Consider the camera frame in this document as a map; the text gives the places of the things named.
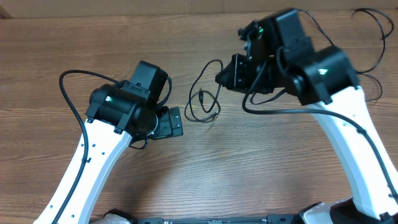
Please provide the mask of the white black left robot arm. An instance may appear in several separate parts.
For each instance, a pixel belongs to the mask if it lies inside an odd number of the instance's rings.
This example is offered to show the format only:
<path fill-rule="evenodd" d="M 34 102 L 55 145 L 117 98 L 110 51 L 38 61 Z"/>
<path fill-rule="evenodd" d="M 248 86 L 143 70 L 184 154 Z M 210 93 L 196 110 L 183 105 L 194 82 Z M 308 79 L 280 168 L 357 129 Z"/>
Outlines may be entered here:
<path fill-rule="evenodd" d="M 135 142 L 183 135 L 178 107 L 161 100 L 172 83 L 160 67 L 140 61 L 130 80 L 109 79 L 90 95 L 82 135 L 52 199 L 36 223 L 89 223 L 98 197 L 121 154 Z"/>

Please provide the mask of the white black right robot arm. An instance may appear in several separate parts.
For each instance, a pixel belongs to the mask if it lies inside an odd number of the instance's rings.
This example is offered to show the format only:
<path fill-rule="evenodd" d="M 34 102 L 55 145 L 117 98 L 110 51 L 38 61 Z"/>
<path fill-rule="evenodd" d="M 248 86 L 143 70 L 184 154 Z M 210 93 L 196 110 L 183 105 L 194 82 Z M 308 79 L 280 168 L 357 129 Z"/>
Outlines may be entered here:
<path fill-rule="evenodd" d="M 359 72 L 331 45 L 315 51 L 299 10 L 284 9 L 238 30 L 245 55 L 235 54 L 216 82 L 245 96 L 276 88 L 296 96 L 297 113 L 311 114 L 338 156 L 352 196 L 316 203 L 292 223 L 396 223 L 397 169 L 369 115 Z"/>

